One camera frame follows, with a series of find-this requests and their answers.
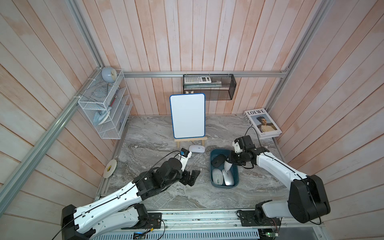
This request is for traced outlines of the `grey-white computer mouse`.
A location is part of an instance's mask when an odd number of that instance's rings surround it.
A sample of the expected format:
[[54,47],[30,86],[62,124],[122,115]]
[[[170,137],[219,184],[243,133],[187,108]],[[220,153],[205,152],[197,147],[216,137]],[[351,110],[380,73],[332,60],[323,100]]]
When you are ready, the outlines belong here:
[[212,181],[214,185],[222,186],[224,182],[224,176],[220,169],[213,169],[212,170]]

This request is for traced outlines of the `silver computer mouse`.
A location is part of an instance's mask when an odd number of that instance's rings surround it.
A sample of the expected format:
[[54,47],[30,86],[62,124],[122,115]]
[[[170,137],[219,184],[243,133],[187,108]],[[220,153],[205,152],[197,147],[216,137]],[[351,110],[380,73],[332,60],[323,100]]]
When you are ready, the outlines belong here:
[[225,169],[223,169],[222,174],[223,174],[224,184],[226,186],[233,186],[235,184],[234,177],[230,170],[226,171]]

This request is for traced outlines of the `white mouse with logo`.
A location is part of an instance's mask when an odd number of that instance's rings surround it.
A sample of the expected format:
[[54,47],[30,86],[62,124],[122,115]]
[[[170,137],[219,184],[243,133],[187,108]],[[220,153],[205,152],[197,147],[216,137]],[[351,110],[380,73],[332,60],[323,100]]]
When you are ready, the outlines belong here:
[[228,172],[231,169],[232,165],[233,165],[232,163],[229,163],[229,162],[225,161],[224,162],[224,170],[226,172]]

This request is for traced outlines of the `black computer mouse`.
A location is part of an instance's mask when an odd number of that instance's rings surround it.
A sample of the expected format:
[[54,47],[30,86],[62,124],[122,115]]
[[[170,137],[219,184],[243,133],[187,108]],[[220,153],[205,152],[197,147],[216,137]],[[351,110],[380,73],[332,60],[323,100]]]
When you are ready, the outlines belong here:
[[225,155],[219,154],[215,158],[213,158],[213,160],[211,161],[211,165],[214,168],[219,168],[222,164],[225,163],[226,159],[227,157]]

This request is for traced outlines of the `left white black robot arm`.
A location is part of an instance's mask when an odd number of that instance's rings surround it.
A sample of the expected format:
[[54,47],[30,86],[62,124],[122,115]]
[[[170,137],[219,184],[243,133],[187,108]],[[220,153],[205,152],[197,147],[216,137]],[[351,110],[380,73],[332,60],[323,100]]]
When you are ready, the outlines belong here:
[[119,228],[142,228],[148,223],[143,201],[164,192],[174,183],[193,186],[199,170],[185,169],[188,159],[170,158],[160,167],[141,173],[114,193],[88,205],[68,205],[62,210],[64,240],[91,240]]

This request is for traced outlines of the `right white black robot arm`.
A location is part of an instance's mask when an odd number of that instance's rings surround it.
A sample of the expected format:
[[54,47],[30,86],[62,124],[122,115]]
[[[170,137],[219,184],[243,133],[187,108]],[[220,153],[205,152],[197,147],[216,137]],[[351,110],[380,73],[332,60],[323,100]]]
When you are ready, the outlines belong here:
[[225,161],[225,170],[231,166],[245,167],[251,163],[272,174],[289,190],[285,201],[264,201],[256,204],[254,218],[258,224],[277,218],[294,218],[299,223],[313,222],[331,212],[322,179],[302,173],[274,156],[264,147],[256,147],[249,135],[233,141],[234,150]]

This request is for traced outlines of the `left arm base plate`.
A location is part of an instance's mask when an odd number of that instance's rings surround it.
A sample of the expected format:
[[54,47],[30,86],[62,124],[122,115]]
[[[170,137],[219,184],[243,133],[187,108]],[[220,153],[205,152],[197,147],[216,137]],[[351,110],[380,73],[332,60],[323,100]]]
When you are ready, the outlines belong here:
[[162,227],[162,213],[155,212],[139,215],[139,221],[131,229],[160,229]]

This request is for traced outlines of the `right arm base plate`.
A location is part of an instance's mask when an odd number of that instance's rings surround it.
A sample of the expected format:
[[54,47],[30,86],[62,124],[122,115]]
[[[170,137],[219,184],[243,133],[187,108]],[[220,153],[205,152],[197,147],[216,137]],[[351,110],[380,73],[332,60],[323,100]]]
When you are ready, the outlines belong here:
[[243,227],[279,227],[281,224],[280,218],[269,218],[259,209],[252,211],[237,210],[236,214]]

